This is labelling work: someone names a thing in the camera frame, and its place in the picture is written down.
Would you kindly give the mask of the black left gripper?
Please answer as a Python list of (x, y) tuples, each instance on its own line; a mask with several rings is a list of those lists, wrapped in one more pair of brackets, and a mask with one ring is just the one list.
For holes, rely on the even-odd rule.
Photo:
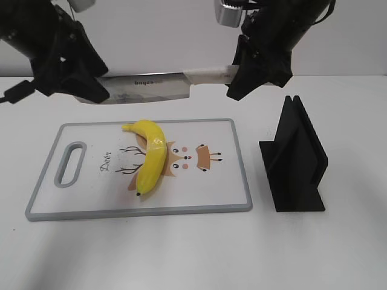
[(84, 26), (51, 1), (1, 1), (1, 40), (30, 61), (34, 88), (102, 103), (109, 92), (95, 79), (108, 67)]

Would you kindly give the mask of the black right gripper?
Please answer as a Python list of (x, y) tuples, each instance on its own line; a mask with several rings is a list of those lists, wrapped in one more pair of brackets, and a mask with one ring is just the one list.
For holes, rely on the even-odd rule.
[(311, 26), (328, 16), (318, 20), (328, 10), (328, 1), (241, 1), (240, 5), (252, 13), (241, 27), (239, 68), (227, 90), (234, 100), (266, 83), (283, 88), (293, 77), (293, 48)]

